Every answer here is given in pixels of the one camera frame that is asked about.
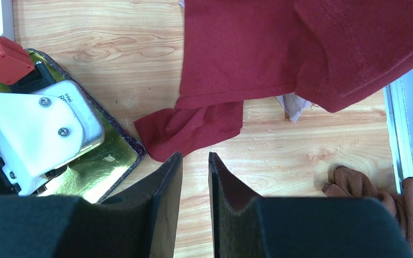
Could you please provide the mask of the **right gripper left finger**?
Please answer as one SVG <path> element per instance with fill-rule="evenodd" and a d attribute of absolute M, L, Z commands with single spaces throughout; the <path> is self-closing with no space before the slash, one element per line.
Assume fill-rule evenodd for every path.
<path fill-rule="evenodd" d="M 173 257 L 182 155 L 100 204 L 74 198 L 53 257 Z"/>

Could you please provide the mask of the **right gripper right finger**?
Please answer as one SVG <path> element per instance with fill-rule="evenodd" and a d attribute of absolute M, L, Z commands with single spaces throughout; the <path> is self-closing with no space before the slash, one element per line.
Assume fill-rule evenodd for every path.
<path fill-rule="evenodd" d="M 261 197 L 209 153 L 214 257 L 265 257 L 256 201 Z"/>

